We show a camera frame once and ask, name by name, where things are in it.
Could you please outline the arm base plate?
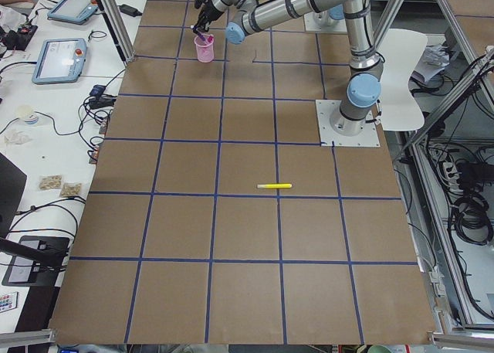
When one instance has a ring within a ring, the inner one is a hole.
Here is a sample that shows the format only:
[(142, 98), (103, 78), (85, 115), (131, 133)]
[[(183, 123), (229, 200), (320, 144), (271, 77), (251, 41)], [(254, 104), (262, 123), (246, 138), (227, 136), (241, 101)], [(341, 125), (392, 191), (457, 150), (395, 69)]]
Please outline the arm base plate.
[(320, 144), (327, 147), (379, 148), (377, 126), (372, 112), (359, 121), (340, 114), (340, 100), (316, 100)]
[(310, 12), (303, 16), (306, 32), (346, 34), (347, 27), (343, 19), (333, 19), (329, 12)]

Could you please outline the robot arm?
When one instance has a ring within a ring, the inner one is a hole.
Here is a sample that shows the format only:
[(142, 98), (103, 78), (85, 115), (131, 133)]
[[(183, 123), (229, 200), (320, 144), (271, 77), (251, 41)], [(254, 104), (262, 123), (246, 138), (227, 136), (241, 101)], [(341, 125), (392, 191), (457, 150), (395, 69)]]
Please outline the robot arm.
[(369, 0), (195, 0), (199, 11), (192, 30), (201, 36), (229, 8), (237, 12), (225, 29), (228, 42), (240, 44), (246, 36), (315, 12), (323, 13), (337, 6), (343, 8), (350, 46), (351, 77), (346, 96), (330, 116), (331, 127), (344, 136), (358, 135), (371, 108), (381, 95), (383, 64), (378, 54), (371, 25)]
[(326, 11), (315, 13), (314, 20), (321, 29), (344, 22), (343, 5), (336, 5)]

